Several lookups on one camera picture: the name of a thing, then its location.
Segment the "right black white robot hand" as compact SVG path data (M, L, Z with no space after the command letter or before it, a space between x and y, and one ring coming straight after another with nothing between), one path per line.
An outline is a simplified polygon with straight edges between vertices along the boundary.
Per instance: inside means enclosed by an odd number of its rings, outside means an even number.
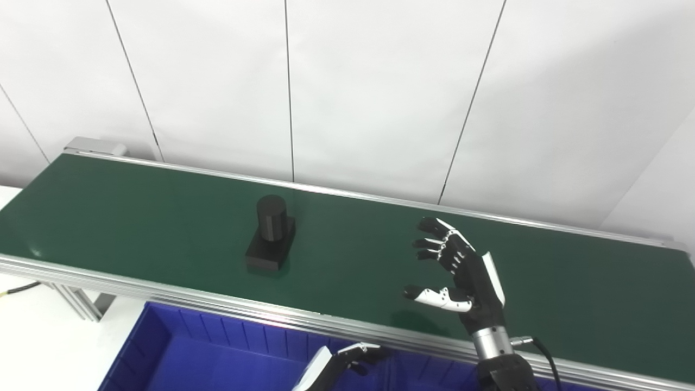
M418 260L434 260L453 279L453 287L432 288L407 285L406 299L457 313L469 336L484 329L506 326L506 296L491 253L480 255L457 228L426 216L419 221L428 237L413 243Z

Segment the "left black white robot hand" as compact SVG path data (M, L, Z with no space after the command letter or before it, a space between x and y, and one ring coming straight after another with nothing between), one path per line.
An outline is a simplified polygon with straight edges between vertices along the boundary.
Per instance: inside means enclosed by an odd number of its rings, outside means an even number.
M358 342L332 353L328 346L322 346L305 367L293 390L332 390L347 370L358 376L367 376L369 369L364 366L376 365L389 358L389 351L378 344Z

